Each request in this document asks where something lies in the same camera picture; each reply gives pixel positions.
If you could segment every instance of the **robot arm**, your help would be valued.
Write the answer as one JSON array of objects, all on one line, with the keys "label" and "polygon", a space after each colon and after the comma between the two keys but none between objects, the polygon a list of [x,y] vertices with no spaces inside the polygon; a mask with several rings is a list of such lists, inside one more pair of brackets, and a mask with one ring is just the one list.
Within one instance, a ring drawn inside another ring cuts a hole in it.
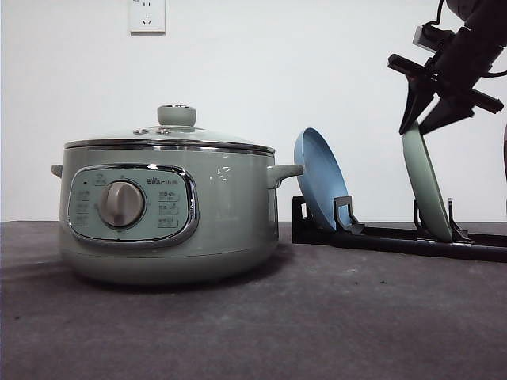
[{"label": "robot arm", "polygon": [[443,3],[440,0],[437,21],[419,27],[414,37],[417,46],[434,56],[424,66],[396,54],[388,60],[388,66],[403,73],[409,82],[400,135],[429,106],[435,93],[440,100],[421,122],[422,134],[472,117],[475,106],[493,113],[503,109],[498,99],[473,87],[480,78],[507,75],[489,73],[507,46],[507,0],[447,0],[449,9],[465,22],[456,34],[434,26],[440,23]]}]

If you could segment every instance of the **pot handle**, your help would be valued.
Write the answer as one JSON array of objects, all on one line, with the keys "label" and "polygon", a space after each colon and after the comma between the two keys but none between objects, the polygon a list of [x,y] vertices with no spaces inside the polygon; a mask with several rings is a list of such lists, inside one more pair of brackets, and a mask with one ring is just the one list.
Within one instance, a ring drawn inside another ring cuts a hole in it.
[{"label": "pot handle", "polygon": [[285,178],[301,174],[303,174],[302,165],[268,166],[268,188],[278,188]]},{"label": "pot handle", "polygon": [[55,174],[58,178],[62,178],[63,166],[51,165],[51,173]]}]

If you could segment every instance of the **control panel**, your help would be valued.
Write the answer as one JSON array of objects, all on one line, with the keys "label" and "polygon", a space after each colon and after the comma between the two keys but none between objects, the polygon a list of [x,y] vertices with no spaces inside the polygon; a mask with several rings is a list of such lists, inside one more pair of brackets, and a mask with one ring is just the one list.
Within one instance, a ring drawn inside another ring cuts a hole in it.
[{"label": "control panel", "polygon": [[97,241],[187,238],[196,228],[193,179],[160,165],[100,165],[81,169],[71,185],[68,222]]}]

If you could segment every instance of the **glass lid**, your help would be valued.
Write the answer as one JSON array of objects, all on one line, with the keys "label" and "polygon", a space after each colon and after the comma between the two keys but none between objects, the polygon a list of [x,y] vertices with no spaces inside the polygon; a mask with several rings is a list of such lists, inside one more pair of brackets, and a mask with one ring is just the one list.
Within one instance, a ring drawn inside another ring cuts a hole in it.
[{"label": "glass lid", "polygon": [[236,150],[252,150],[274,153],[268,146],[257,145],[224,133],[208,131],[194,127],[196,110],[179,104],[158,107],[159,126],[136,129],[116,134],[107,134],[95,138],[73,141],[66,148],[80,146],[196,146]]}]

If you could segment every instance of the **cable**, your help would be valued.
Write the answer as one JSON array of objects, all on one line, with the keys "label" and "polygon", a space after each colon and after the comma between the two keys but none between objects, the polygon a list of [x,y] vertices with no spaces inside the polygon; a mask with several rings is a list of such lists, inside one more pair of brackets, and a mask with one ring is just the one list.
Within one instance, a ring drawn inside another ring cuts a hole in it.
[{"label": "cable", "polygon": [[439,25],[440,18],[442,16],[442,7],[444,6],[444,0],[440,0],[438,3],[438,10],[436,12],[436,21],[429,21],[425,25]]},{"label": "cable", "polygon": [[481,77],[483,77],[483,78],[498,78],[498,77],[504,77],[506,75],[507,75],[507,70],[501,71],[499,73],[485,73],[485,74],[482,74]]}]

